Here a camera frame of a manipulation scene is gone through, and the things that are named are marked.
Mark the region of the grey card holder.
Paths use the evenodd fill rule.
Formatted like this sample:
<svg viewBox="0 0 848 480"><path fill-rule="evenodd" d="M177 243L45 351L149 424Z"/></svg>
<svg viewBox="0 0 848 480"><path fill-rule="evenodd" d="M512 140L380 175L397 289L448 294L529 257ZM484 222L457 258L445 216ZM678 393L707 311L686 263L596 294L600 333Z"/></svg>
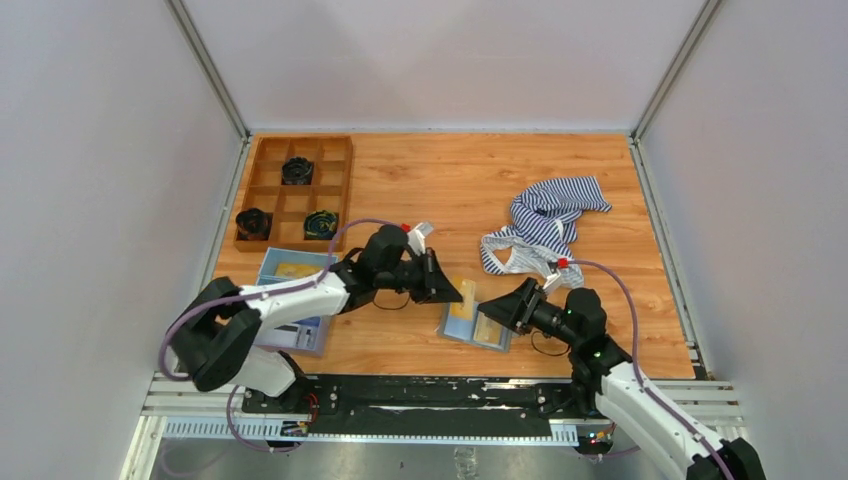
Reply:
<svg viewBox="0 0 848 480"><path fill-rule="evenodd" d="M478 302L450 303L437 329L439 336L474 347L507 353L512 332L478 311Z"/></svg>

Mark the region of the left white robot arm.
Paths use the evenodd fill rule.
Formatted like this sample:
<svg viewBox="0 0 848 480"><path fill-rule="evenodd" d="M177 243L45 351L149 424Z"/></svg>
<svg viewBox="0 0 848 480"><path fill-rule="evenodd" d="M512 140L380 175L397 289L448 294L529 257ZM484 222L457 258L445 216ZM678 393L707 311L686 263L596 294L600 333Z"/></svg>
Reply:
<svg viewBox="0 0 848 480"><path fill-rule="evenodd" d="M298 411L306 386L296 364L257 345L267 331L312 317L346 314L372 303L380 290L408 294L416 304L458 303L463 297L442 271L425 239L428 223L413 228L378 221L362 248L330 257L316 274L266 285L208 283L168 328L160 350L173 351L185 372L162 365L169 379L200 392L239 385L267 395L283 413Z"/></svg>

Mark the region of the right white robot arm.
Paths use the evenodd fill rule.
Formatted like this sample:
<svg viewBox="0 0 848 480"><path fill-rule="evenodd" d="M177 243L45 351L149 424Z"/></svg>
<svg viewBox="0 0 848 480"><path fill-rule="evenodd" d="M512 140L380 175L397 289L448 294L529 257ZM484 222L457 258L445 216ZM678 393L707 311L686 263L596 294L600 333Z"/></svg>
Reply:
<svg viewBox="0 0 848 480"><path fill-rule="evenodd" d="M513 292L482 302L480 313L514 333L539 331L569 346L570 400L584 417L599 414L622 428L669 479L762 479L755 448L728 440L696 420L643 374L634 356L607 333L598 294L571 290L564 306L525 280Z"/></svg>

